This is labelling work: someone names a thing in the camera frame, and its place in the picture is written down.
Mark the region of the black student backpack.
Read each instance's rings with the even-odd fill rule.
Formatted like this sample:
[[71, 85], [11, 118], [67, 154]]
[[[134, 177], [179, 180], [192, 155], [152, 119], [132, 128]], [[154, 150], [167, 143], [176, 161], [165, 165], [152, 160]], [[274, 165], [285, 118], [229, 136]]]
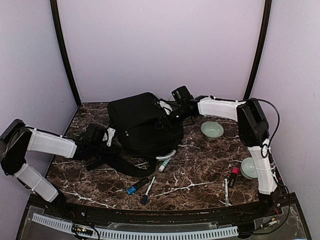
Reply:
[[91, 171], [107, 164], [130, 177], [151, 175], [156, 170], [157, 157], [176, 150], [184, 138], [181, 123], [174, 124], [171, 129], [155, 128], [156, 121], [165, 112], [159, 100], [145, 92], [110, 102], [107, 105], [109, 125], [105, 128], [116, 130], [113, 139], [121, 144], [121, 152], [88, 160], [86, 169]]

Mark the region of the green white glue stick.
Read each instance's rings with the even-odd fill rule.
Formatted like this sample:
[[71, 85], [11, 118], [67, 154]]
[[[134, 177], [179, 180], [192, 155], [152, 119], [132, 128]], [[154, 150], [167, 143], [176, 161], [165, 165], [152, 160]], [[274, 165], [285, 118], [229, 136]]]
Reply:
[[167, 167], [168, 163], [170, 162], [170, 158], [166, 159], [162, 164], [161, 166], [158, 168], [158, 171], [159, 172], [163, 172], [164, 169]]

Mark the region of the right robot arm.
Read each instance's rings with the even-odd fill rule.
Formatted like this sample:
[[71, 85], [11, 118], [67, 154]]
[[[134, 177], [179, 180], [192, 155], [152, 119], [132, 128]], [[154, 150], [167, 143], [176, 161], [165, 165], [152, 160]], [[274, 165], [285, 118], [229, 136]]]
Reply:
[[271, 198], [278, 188], [278, 180], [271, 153], [274, 136], [269, 133], [269, 123], [260, 105], [262, 100], [233, 100], [212, 95], [193, 97], [186, 86], [175, 89], [171, 94], [176, 105], [169, 110], [170, 104], [164, 102], [164, 114], [155, 124], [160, 129], [171, 129], [174, 124], [199, 115], [226, 118], [238, 123], [239, 139], [249, 150], [257, 173], [258, 194], [262, 201], [255, 205], [255, 213], [266, 217], [275, 208]]

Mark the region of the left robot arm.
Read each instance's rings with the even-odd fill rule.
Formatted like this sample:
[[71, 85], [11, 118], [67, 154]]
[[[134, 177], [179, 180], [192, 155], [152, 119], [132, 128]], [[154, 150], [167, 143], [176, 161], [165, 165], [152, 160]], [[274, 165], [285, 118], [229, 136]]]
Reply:
[[34, 168], [28, 157], [62, 157], [89, 161], [112, 155], [115, 129], [91, 123], [78, 138], [66, 137], [13, 120], [0, 136], [0, 165], [5, 175], [15, 177], [31, 192], [51, 204], [60, 218], [71, 213], [65, 195], [42, 173]]

